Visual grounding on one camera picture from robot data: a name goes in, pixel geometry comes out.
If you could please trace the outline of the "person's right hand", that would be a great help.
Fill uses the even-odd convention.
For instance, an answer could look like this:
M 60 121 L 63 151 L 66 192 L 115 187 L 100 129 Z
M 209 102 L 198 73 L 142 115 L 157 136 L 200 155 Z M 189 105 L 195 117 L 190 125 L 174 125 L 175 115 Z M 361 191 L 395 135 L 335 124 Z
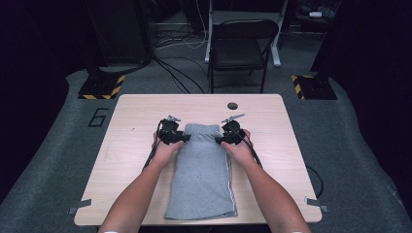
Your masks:
M 256 165 L 256 162 L 252 152 L 253 143 L 250 140 L 250 132 L 246 129 L 244 129 L 244 132 L 244 140 L 238 145 L 222 142 L 221 146 L 228 152 L 231 158 L 243 168 L 247 168 L 250 165 Z

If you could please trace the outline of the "black folding chair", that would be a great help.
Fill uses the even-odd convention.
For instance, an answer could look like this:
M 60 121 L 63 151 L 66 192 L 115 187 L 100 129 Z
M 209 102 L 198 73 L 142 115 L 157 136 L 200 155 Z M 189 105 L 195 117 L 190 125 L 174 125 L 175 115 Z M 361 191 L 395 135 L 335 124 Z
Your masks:
M 262 71 L 260 93 L 264 91 L 271 44 L 279 33 L 278 24 L 267 18 L 224 21 L 213 28 L 207 76 L 215 92 L 215 72 Z

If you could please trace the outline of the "person's left hand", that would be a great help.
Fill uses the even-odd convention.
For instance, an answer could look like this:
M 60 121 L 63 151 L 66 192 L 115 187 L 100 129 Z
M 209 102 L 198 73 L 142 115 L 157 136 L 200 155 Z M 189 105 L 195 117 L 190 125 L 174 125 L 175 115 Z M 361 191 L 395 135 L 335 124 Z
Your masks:
M 152 163 L 160 167 L 164 167 L 171 159 L 172 155 L 178 151 L 183 145 L 183 141 L 174 144 L 164 144 L 156 134 L 154 134 L 155 152 Z

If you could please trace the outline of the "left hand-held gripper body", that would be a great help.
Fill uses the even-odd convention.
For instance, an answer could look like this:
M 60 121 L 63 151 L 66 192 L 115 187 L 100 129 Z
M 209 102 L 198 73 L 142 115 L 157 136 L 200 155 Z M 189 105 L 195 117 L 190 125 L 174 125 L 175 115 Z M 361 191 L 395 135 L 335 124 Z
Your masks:
M 178 133 L 179 119 L 174 116 L 168 116 L 160 121 L 160 129 L 158 130 L 158 138 L 166 145 L 174 144 L 180 141 Z

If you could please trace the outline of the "black stand base striped tape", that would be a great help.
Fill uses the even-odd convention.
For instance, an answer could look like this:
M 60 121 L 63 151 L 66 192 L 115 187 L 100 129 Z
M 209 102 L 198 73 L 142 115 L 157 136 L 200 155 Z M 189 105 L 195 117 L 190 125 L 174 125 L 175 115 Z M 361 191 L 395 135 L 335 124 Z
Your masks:
M 120 92 L 124 75 L 101 74 L 99 77 L 88 77 L 81 87 L 78 98 L 87 100 L 114 99 Z
M 297 97 L 302 100 L 336 100 L 328 80 L 319 80 L 313 76 L 292 76 L 292 83 Z

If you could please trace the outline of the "black cabinet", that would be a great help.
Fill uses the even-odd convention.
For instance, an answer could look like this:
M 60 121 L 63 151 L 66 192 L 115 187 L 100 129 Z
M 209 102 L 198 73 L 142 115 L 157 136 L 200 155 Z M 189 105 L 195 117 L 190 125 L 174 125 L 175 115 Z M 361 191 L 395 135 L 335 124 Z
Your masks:
M 84 0 L 108 65 L 146 66 L 153 54 L 146 0 Z

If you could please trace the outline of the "grey shorts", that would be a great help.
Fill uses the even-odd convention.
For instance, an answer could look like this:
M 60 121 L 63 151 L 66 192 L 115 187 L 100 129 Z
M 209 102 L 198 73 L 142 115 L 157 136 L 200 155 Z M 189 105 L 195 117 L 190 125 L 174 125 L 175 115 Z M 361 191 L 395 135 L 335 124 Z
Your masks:
M 187 124 L 190 139 L 179 149 L 166 219 L 195 220 L 237 216 L 231 163 L 215 138 L 220 127 Z

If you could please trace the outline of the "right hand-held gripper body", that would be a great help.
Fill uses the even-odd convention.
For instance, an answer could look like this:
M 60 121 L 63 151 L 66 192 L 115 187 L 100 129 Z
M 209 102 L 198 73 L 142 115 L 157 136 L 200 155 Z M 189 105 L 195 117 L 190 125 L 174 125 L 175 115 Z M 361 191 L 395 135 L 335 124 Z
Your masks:
M 223 121 L 223 136 L 221 138 L 222 142 L 226 142 L 229 144 L 240 144 L 244 137 L 245 132 L 240 126 L 240 123 L 237 121 L 237 118 L 243 117 L 244 114 L 237 115 L 237 116 L 230 116 L 229 118 Z

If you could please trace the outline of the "grey metal table bracket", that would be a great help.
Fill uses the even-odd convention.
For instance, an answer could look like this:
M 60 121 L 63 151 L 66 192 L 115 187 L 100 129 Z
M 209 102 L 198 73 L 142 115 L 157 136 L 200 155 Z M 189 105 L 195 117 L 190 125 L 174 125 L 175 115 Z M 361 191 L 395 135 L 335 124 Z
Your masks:
M 305 202 L 309 206 L 314 206 L 317 207 L 321 210 L 323 213 L 328 213 L 329 212 L 329 207 L 327 205 L 322 205 L 321 202 L 317 199 L 312 199 L 309 197 L 305 197 Z
M 78 202 L 75 206 L 69 207 L 69 209 L 67 211 L 67 215 L 75 214 L 78 209 L 83 208 L 83 207 L 87 207 L 87 206 L 90 206 L 90 205 L 91 205 L 91 199 L 82 200 L 82 201 Z

